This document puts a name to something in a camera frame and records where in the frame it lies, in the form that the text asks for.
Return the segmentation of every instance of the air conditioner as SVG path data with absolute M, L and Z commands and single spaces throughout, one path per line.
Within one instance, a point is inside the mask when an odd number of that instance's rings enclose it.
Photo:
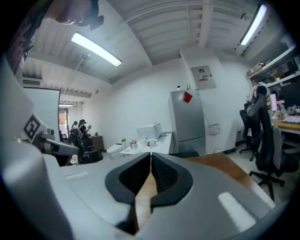
M 23 77 L 23 87 L 42 87 L 43 80 L 37 78 Z

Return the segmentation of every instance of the white table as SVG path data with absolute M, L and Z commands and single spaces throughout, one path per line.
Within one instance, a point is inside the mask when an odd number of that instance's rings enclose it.
M 150 147 L 142 147 L 142 144 L 138 142 L 137 149 L 132 149 L 130 146 L 123 150 L 121 154 L 124 155 L 132 155 L 140 152 L 159 152 L 164 154 L 169 154 L 173 152 L 173 141 L 172 141 L 172 133 L 169 133 L 167 136 L 159 137 L 157 140 L 156 146 Z

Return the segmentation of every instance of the toilet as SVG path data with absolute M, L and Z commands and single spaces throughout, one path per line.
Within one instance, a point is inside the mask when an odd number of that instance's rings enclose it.
M 116 143 L 113 146 L 111 146 L 106 152 L 108 154 L 108 157 L 113 160 L 117 158 L 121 158 L 123 154 L 120 152 L 123 151 L 123 146 L 121 143 Z

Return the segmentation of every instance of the white wall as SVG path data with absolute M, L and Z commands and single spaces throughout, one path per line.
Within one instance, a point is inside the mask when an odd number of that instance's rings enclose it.
M 77 121 L 79 123 L 79 114 L 78 114 L 78 107 L 77 106 L 73 106 L 73 107 L 69 107 L 68 110 L 68 121 L 69 121 L 69 129 L 71 129 L 74 121 Z
M 186 86 L 186 69 L 182 59 L 142 70 L 100 90 L 83 105 L 83 117 L 92 124 L 92 133 L 103 135 L 105 148 L 122 137 L 131 139 L 136 128 L 160 122 L 171 130 L 168 99 L 178 85 Z
M 235 147 L 237 132 L 243 130 L 239 110 L 244 109 L 250 92 L 250 82 L 246 72 L 250 65 L 241 58 L 220 54 L 211 49 L 198 47 L 180 50 L 191 86 L 196 87 L 190 68 L 209 66 L 214 76 L 215 89 L 201 90 L 205 125 L 220 124 L 220 133 L 206 137 L 206 152 L 224 151 Z

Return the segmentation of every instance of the wall outlet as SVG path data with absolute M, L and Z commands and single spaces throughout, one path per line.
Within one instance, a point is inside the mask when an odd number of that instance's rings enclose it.
M 206 127 L 206 135 L 214 135 L 220 133 L 220 125 L 213 124 Z

